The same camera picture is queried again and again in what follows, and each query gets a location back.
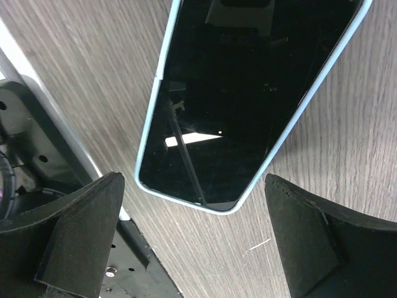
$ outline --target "wood grain surface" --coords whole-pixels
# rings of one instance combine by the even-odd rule
[[[171,0],[0,0],[0,15],[186,298],[289,297],[264,179],[227,217],[133,179]],[[267,172],[397,220],[397,1],[375,0]]]

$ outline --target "smartphone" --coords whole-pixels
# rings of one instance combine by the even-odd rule
[[[226,215],[252,191],[372,0],[174,0],[135,168]]]

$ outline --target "white edge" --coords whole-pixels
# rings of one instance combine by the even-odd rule
[[[346,47],[348,41],[352,38],[354,32],[357,30],[357,28],[361,24],[362,20],[364,19],[365,15],[367,14],[368,10],[370,9],[371,3],[372,3],[372,0],[364,0],[363,1],[362,5],[361,5],[361,8],[357,12],[356,16],[354,17],[354,19],[352,20],[352,22],[350,23],[348,28],[346,28],[346,30],[344,32],[344,35],[341,37],[341,39],[339,40],[338,44],[335,46],[333,52],[331,53],[331,55],[329,56],[328,60],[324,64],[323,68],[319,72],[319,74],[318,74],[317,78],[315,79],[313,85],[309,88],[308,92],[306,93],[306,95],[302,99],[302,102],[298,106],[298,109],[295,111],[295,113],[292,116],[291,120],[289,121],[289,123],[285,127],[284,131],[280,135],[279,139],[276,141],[275,145],[273,146],[273,148],[271,149],[271,151],[267,155],[267,158],[263,162],[262,166],[259,168],[259,170],[256,173],[256,175],[253,177],[253,179],[251,180],[251,182],[249,183],[249,185],[247,186],[247,188],[245,189],[245,191],[241,195],[241,197],[240,197],[239,201],[237,202],[237,204],[232,209],[230,209],[228,211],[216,211],[216,210],[211,210],[211,209],[208,209],[208,208],[205,208],[205,207],[201,207],[199,205],[196,205],[196,204],[193,204],[193,203],[190,203],[190,202],[187,202],[187,201],[182,201],[182,200],[177,199],[175,197],[167,196],[165,194],[162,194],[161,192],[149,189],[145,185],[143,185],[141,183],[141,181],[139,180],[139,172],[140,172],[140,169],[141,169],[143,154],[145,152],[145,146],[146,146],[146,142],[147,142],[148,135],[149,135],[151,119],[153,117],[153,112],[154,112],[154,107],[155,107],[155,104],[156,104],[156,99],[157,99],[157,95],[158,95],[158,91],[159,91],[159,87],[160,87],[160,82],[163,79],[164,67],[165,67],[165,63],[166,63],[166,58],[167,58],[169,46],[170,46],[170,43],[171,43],[172,32],[173,32],[175,24],[176,24],[179,7],[181,5],[181,0],[174,0],[172,2],[172,6],[171,6],[170,13],[169,13],[169,19],[168,19],[166,31],[164,33],[164,41],[163,41],[163,45],[162,45],[161,51],[160,51],[159,64],[158,64],[158,67],[157,67],[157,70],[156,70],[156,76],[155,76],[154,82],[153,82],[153,88],[152,88],[152,92],[151,92],[151,95],[150,95],[150,101],[149,101],[149,106],[148,106],[148,113],[146,115],[145,124],[143,126],[142,139],[141,139],[140,147],[139,147],[139,150],[138,150],[138,155],[137,155],[137,158],[136,158],[134,177],[135,177],[135,182],[137,183],[137,185],[142,190],[144,190],[144,191],[146,191],[146,192],[148,192],[150,194],[153,194],[155,196],[162,197],[163,199],[167,199],[167,200],[169,200],[171,202],[182,204],[182,205],[185,205],[187,207],[191,207],[191,208],[194,208],[194,209],[205,211],[205,212],[208,212],[208,213],[211,213],[211,214],[230,215],[232,213],[235,213],[244,204],[244,202],[247,199],[248,195],[254,189],[254,186],[256,185],[258,180],[261,178],[261,176],[263,175],[264,171],[266,170],[266,168],[269,166],[270,162],[272,161],[273,157],[275,156],[275,154],[280,149],[282,143],[285,141],[285,139],[287,138],[288,134],[291,132],[292,128],[294,127],[294,125],[298,121],[299,117],[302,115],[303,111],[306,109],[306,107],[309,104],[310,100],[313,98],[315,92],[320,87],[321,83],[324,81],[324,78],[329,73],[329,71],[331,70],[332,66],[335,64],[336,60],[341,55],[341,53],[342,53],[343,49]]]
[[[66,119],[64,113],[54,98],[44,86],[42,80],[33,69],[23,51],[18,46],[16,40],[11,35],[4,21],[0,18],[0,49],[5,54],[8,61],[0,59],[0,63],[10,63],[11,65],[0,65],[2,75],[0,79],[5,77],[9,79],[17,79],[19,83],[26,84],[35,96],[38,98],[43,108],[46,110],[52,121],[65,138],[72,151],[78,157],[81,164],[89,173],[92,180],[103,176],[99,167],[96,165],[92,156],[88,153],[78,134],[69,121]],[[130,220],[130,216],[122,206],[118,218],[120,220]]]

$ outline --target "screw hole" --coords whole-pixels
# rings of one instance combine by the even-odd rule
[[[6,104],[0,101],[0,110],[5,111],[6,109],[7,109]]]
[[[38,159],[39,159],[40,161],[42,161],[43,163],[48,162],[48,158],[45,157],[44,155],[40,155],[40,156],[38,157]]]

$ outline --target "screw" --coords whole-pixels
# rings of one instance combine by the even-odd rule
[[[108,267],[108,268],[106,268],[105,275],[106,275],[108,278],[114,278],[114,276],[116,275],[116,272],[117,272],[117,269],[116,269],[116,268],[114,268],[114,267]]]

